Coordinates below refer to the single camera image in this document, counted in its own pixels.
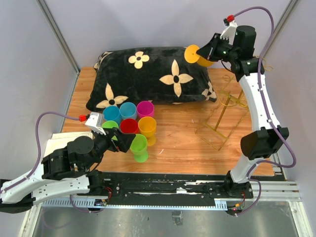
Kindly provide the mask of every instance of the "lime green cup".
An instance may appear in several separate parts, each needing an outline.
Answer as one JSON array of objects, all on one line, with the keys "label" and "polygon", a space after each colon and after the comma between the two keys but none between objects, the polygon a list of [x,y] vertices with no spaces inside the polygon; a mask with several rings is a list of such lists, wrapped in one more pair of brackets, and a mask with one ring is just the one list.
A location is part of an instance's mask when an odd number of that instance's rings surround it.
[{"label": "lime green cup", "polygon": [[147,138],[142,134],[136,134],[130,150],[134,154],[134,159],[139,162],[145,162],[148,159]]},{"label": "lime green cup", "polygon": [[[113,128],[113,127],[119,128],[119,125],[114,121],[106,121],[102,124],[102,127],[103,128]],[[116,136],[113,136],[112,139],[116,141],[118,140]]]}]

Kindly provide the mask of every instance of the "red connector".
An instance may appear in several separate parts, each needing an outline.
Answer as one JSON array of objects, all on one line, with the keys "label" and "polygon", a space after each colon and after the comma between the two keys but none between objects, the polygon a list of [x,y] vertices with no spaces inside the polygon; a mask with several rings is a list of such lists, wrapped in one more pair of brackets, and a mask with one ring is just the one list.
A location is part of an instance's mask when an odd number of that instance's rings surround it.
[{"label": "red connector", "polygon": [[235,20],[235,18],[234,18],[233,15],[229,15],[229,16],[227,17],[227,21],[228,21],[228,22],[232,22],[232,21],[234,21],[234,20]]},{"label": "red connector", "polygon": [[79,116],[79,121],[80,122],[84,122],[84,121],[86,121],[87,120],[87,116],[86,115],[80,115]]}]

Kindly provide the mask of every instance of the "blue cup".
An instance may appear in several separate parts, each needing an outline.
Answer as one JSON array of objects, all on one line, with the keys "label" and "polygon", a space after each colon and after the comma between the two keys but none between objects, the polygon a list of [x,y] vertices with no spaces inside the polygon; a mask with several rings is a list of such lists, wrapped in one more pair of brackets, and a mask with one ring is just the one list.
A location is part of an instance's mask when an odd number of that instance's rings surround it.
[{"label": "blue cup", "polygon": [[123,103],[119,108],[119,112],[123,120],[137,118],[136,106],[133,103]]},{"label": "blue cup", "polygon": [[103,111],[105,121],[115,121],[118,125],[120,125],[120,121],[122,117],[119,113],[119,109],[116,106],[106,107]]}]

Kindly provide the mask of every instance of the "pink cup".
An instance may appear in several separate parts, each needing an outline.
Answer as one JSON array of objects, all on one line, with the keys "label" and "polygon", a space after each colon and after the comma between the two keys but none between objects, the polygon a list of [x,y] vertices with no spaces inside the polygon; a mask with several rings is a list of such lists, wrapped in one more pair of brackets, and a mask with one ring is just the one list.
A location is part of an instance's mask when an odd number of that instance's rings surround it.
[{"label": "pink cup", "polygon": [[142,117],[153,117],[154,116],[154,105],[149,101],[142,101],[137,105],[137,113],[139,118]]}]

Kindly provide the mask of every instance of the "red wire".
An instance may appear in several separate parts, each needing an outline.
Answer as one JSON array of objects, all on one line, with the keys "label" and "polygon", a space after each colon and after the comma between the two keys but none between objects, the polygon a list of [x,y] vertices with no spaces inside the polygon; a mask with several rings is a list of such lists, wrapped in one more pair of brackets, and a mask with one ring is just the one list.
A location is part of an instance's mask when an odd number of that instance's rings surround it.
[{"label": "red wire", "polygon": [[108,196],[108,203],[109,203],[110,198],[112,197],[112,189],[109,187],[106,187],[105,189],[109,191],[109,196]]},{"label": "red wire", "polygon": [[240,202],[240,203],[238,203],[237,205],[242,205],[243,204],[243,202],[245,201],[245,199],[246,199],[246,195],[245,195],[245,192],[244,191],[242,191],[241,192],[242,193],[242,195],[243,195],[243,200],[242,200],[242,202]]}]

